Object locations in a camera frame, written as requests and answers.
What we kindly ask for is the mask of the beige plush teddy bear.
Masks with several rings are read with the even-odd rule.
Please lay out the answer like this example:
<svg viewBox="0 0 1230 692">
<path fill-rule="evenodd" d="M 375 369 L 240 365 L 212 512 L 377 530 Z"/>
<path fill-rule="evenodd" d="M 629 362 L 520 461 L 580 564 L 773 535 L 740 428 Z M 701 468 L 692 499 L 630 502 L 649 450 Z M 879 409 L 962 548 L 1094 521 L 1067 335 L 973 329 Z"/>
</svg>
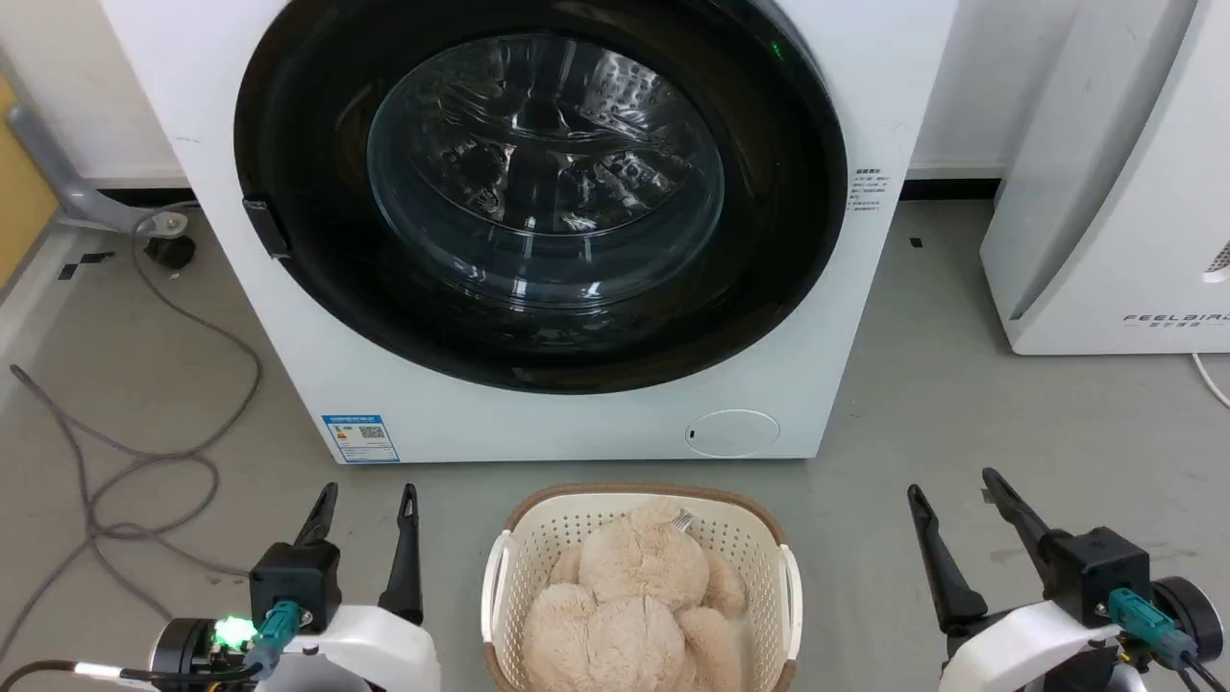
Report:
<svg viewBox="0 0 1230 692">
<path fill-rule="evenodd" d="M 523 624 L 530 692 L 744 692 L 747 583 L 691 524 L 640 506 L 558 556 Z"/>
</svg>

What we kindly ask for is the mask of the blue energy label sticker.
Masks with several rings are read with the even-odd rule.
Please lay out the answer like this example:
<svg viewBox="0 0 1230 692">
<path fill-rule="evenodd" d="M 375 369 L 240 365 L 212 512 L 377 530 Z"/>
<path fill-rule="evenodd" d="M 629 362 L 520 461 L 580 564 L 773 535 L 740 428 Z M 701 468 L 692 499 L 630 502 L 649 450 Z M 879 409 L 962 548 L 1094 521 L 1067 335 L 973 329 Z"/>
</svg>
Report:
<svg viewBox="0 0 1230 692">
<path fill-rule="evenodd" d="M 399 465 L 381 415 L 322 415 L 323 435 L 341 465 Z"/>
</svg>

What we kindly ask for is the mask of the black caster wheel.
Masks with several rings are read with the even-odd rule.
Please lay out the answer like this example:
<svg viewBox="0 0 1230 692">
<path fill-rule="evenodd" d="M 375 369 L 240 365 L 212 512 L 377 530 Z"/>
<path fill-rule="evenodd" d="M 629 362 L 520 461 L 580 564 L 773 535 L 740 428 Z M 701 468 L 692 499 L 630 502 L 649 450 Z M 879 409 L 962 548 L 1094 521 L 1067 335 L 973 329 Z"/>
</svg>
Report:
<svg viewBox="0 0 1230 692">
<path fill-rule="evenodd" d="M 196 241 L 187 235 L 176 237 L 151 236 L 146 240 L 144 248 L 141 248 L 149 261 L 172 272 L 184 270 L 184 267 L 188 267 L 194 259 L 196 250 Z"/>
</svg>

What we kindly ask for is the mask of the round black glass washer door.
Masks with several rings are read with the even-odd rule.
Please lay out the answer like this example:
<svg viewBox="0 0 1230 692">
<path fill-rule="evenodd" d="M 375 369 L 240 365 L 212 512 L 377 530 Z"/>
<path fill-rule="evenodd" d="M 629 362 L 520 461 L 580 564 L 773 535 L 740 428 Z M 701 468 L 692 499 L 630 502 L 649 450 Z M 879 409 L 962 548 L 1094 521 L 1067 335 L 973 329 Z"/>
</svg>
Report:
<svg viewBox="0 0 1230 692">
<path fill-rule="evenodd" d="M 267 253 L 352 332 L 550 395 L 763 340 L 847 193 L 772 0 L 288 0 L 237 87 L 234 167 Z"/>
</svg>

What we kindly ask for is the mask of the white Feelbird appliance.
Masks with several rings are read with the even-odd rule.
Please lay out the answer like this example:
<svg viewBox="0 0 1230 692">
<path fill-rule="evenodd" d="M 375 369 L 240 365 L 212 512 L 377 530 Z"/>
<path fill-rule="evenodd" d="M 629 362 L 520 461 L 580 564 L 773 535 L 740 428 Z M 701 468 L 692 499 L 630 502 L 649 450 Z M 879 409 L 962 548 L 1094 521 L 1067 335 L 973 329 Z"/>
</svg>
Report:
<svg viewBox="0 0 1230 692">
<path fill-rule="evenodd" d="M 1230 0 L 1084 0 L 980 258 L 1015 354 L 1230 354 Z"/>
</svg>

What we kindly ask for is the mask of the cream perforated laundry basket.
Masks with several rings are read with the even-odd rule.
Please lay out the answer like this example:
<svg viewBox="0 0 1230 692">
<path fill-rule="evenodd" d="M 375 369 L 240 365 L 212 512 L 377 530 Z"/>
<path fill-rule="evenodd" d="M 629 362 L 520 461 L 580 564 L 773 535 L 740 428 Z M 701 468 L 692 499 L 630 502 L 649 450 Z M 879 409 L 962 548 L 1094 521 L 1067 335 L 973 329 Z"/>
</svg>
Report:
<svg viewBox="0 0 1230 692">
<path fill-rule="evenodd" d="M 558 556 L 635 508 L 668 504 L 691 516 L 689 533 L 734 565 L 747 591 L 740 621 L 744 692 L 788 692 L 802 643 L 800 565 L 785 531 L 736 492 L 670 483 L 562 483 L 526 497 L 491 546 L 480 588 L 483 661 L 501 692 L 529 692 L 522 626 Z"/>
</svg>

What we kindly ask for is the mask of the white front-load washing machine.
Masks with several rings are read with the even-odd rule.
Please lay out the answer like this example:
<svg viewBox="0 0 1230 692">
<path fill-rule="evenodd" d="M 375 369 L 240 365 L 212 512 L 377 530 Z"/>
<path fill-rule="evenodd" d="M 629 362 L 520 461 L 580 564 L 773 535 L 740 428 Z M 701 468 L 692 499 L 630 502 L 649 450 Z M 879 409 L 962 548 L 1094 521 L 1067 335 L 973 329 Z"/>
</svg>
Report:
<svg viewBox="0 0 1230 692">
<path fill-rule="evenodd" d="M 815 456 L 959 9 L 959 0 L 772 0 L 822 71 L 846 139 L 843 227 L 822 275 L 763 340 L 702 372 L 550 395 L 465 382 L 383 350 L 264 250 L 234 167 L 234 104 L 288 0 L 98 1 L 312 425 L 325 438 L 322 415 L 381 415 L 401 463 L 707 458 L 684 434 L 715 411 L 772 415 L 780 438 L 754 458 Z"/>
</svg>

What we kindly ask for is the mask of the grey metal desk leg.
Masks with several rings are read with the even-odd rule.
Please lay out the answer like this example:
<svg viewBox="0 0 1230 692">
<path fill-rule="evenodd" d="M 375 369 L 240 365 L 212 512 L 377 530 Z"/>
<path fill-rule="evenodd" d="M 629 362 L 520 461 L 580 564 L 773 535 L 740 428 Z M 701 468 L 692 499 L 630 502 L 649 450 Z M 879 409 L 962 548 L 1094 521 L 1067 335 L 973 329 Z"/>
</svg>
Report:
<svg viewBox="0 0 1230 692">
<path fill-rule="evenodd" d="M 149 238 L 176 238 L 187 234 L 187 215 L 173 210 L 141 210 L 114 202 L 76 171 L 57 138 L 26 104 L 14 104 L 5 114 L 9 130 L 38 167 L 62 211 L 58 222 Z"/>
</svg>

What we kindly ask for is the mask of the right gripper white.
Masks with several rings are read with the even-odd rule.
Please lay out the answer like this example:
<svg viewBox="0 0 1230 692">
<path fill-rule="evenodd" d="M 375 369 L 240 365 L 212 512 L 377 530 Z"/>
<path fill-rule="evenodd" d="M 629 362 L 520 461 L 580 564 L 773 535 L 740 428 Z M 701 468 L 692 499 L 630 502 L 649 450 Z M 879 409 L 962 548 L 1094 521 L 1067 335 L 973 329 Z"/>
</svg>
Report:
<svg viewBox="0 0 1230 692">
<path fill-rule="evenodd" d="M 998 515 L 1018 532 L 1041 579 L 1050 568 L 1041 551 L 1050 532 L 1018 490 L 998 470 L 982 470 L 986 497 Z M 907 489 L 922 568 L 927 576 L 937 626 L 943 635 L 973 635 L 989 615 L 985 599 L 970 588 L 940 533 L 940 522 L 922 488 Z M 1046 601 L 1012 610 L 958 648 L 940 676 L 940 692 L 1015 692 L 1089 648 L 1121 634 L 1121 626 L 1093 628 Z"/>
</svg>

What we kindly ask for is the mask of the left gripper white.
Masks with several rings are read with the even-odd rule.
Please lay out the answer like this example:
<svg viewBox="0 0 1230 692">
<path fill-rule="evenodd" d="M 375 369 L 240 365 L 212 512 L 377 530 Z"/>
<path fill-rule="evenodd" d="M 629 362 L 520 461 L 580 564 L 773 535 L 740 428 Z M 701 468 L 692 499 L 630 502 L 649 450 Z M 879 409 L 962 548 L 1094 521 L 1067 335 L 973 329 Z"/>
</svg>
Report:
<svg viewBox="0 0 1230 692">
<path fill-rule="evenodd" d="M 325 546 L 338 483 L 317 495 L 294 548 Z M 342 605 L 322 633 L 295 635 L 258 692 L 442 692 L 442 666 L 426 621 L 419 559 L 419 499 L 403 487 L 387 586 L 374 605 Z"/>
</svg>

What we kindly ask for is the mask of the light wooden panel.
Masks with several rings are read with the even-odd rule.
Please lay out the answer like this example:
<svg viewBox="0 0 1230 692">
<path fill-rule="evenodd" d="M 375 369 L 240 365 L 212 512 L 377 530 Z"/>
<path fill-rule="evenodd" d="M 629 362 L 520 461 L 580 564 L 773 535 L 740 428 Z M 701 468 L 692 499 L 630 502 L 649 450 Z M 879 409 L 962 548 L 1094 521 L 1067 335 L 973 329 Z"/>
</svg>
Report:
<svg viewBox="0 0 1230 692">
<path fill-rule="evenodd" d="M 23 267 L 59 203 L 6 122 L 18 104 L 0 70 L 0 295 Z"/>
</svg>

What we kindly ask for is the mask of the oval white filter cover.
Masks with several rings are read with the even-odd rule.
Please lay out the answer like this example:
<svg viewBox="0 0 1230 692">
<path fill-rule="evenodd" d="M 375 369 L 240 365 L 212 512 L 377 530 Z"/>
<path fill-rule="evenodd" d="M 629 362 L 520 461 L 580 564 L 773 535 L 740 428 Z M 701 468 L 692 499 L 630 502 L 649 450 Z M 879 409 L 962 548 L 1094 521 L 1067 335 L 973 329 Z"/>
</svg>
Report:
<svg viewBox="0 0 1230 692">
<path fill-rule="evenodd" d="M 707 458 L 763 456 L 780 438 L 780 425 L 761 411 L 715 411 L 691 422 L 684 441 Z"/>
</svg>

